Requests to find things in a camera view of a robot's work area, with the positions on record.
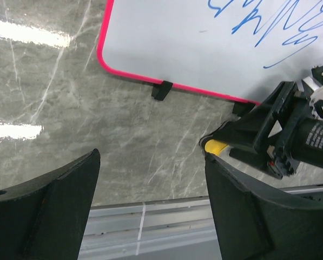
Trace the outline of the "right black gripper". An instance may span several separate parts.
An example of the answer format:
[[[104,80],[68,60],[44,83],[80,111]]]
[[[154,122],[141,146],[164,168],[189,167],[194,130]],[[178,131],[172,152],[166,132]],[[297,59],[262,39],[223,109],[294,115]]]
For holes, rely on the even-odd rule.
[[[296,174],[300,163],[323,168],[323,66],[300,84],[282,81],[261,105],[227,121],[199,145],[230,146],[230,157],[276,179]]]

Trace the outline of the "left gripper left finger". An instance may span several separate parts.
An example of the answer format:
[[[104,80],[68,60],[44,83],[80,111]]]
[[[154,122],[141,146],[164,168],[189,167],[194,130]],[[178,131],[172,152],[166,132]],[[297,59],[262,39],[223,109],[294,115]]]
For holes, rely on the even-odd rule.
[[[0,190],[0,259],[77,259],[100,171],[97,149]]]

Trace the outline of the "yellow bone shaped eraser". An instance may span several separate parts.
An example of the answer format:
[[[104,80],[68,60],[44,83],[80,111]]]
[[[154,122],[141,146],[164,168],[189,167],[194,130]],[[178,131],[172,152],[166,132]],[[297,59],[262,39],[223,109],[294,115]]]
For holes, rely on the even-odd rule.
[[[218,157],[227,147],[227,144],[211,139],[205,143],[205,152]]]

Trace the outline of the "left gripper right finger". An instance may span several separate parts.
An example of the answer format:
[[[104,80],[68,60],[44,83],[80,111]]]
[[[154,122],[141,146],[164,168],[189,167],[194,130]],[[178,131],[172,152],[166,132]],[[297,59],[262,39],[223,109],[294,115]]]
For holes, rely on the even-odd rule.
[[[205,161],[223,259],[323,259],[323,200],[271,187],[213,154]]]

